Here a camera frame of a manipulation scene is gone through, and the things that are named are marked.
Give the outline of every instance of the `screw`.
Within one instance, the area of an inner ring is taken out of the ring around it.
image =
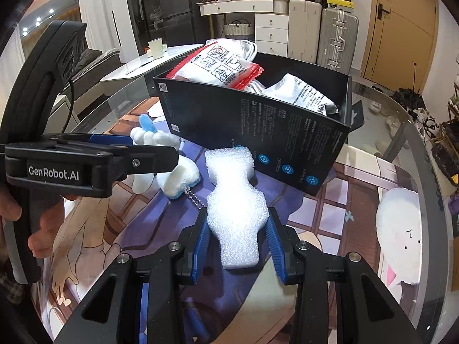
[[[129,257],[128,254],[120,254],[116,257],[116,261],[118,261],[119,264],[124,264],[129,261]]]
[[[362,259],[362,256],[360,256],[357,252],[351,252],[349,254],[349,259],[353,262],[359,262]]]
[[[171,242],[168,244],[168,248],[170,251],[178,251],[182,247],[179,242]]]
[[[300,240],[297,243],[297,248],[301,249],[302,251],[305,251],[305,250],[309,249],[309,243],[306,242],[305,240]]]

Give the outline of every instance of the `plastic packaging bag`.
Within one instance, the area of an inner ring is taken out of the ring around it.
[[[281,81],[265,89],[262,94],[324,116],[338,113],[338,108],[331,100],[317,89],[291,74],[286,74]]]
[[[177,65],[168,79],[189,80],[242,90],[263,72],[252,63],[256,46],[243,40],[210,40]]]
[[[250,93],[255,93],[255,94],[263,94],[263,91],[265,90],[265,86],[261,84],[260,81],[257,79],[252,80],[247,84],[247,86],[244,88],[244,91],[249,91]]]

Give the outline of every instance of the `silver suitcase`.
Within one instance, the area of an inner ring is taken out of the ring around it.
[[[317,64],[346,75],[354,58],[359,18],[330,7],[322,10]]]

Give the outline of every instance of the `mug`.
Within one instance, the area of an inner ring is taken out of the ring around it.
[[[164,52],[162,51],[162,38],[151,40],[148,42],[148,46],[150,47],[153,59],[164,57]]]

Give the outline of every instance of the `cushion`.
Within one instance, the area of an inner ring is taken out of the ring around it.
[[[75,67],[75,71],[73,72],[73,75],[76,75],[79,73],[84,67],[86,67],[89,63],[97,59],[100,55],[102,55],[102,52],[100,50],[93,50],[93,49],[86,49],[80,57],[80,61],[77,63],[77,66]]]

